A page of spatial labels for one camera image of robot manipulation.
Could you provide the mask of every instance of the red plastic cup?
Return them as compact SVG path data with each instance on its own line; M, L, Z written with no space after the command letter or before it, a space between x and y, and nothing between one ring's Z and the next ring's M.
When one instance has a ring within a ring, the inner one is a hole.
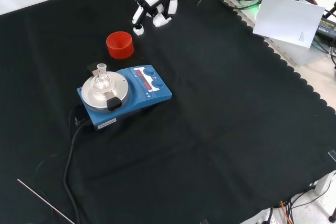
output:
M125 31L117 31L106 39L107 49L114 59L127 59L134 53L132 36Z

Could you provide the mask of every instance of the white paper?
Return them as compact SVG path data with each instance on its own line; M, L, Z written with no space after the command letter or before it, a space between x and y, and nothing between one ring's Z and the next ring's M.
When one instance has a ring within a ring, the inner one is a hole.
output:
M294 0L262 0L254 34L310 47L324 7Z

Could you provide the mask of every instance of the red digital display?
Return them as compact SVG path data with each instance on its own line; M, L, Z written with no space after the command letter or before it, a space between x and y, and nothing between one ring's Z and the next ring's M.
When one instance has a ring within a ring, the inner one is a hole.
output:
M142 83L145 85L145 87L147 88L147 90L151 90L152 87L148 84L148 82L146 81L145 77L142 75L141 71L137 69L135 72L139 76L139 78L142 80Z
M136 70L135 72L136 72L136 74L137 74L139 77L142 77L142 76L143 76L142 73L140 72L140 70Z

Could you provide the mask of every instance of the thin metal stick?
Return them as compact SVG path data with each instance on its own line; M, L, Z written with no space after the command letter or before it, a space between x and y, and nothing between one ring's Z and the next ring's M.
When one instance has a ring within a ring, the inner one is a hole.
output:
M68 217L66 217L64 214L62 214L60 211L58 211L55 207L53 207L49 202L47 202L45 199L43 199L41 196L39 196L36 192L34 192L29 186L27 186L25 183L23 183L21 180L17 179L22 185L24 185L26 188L28 188L31 192L33 192L37 197L39 197L41 200L44 201L45 204L47 204L49 207L51 207L53 210L58 212L60 215L62 215L67 221L69 221L71 224L73 223Z

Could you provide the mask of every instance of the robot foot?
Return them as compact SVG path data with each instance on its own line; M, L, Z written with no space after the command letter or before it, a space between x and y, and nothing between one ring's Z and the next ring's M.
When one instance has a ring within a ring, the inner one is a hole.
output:
M133 31L134 31L134 33L135 33L136 35L138 35L138 36L142 35L143 32L144 32L143 26L142 26L142 25L140 25L140 26L141 26L140 29L136 29L135 27L133 27Z
M160 26L164 26L165 24L168 24L169 21L171 21L172 18L165 18L162 13L157 14L154 18L153 18L153 24L156 27L160 27Z

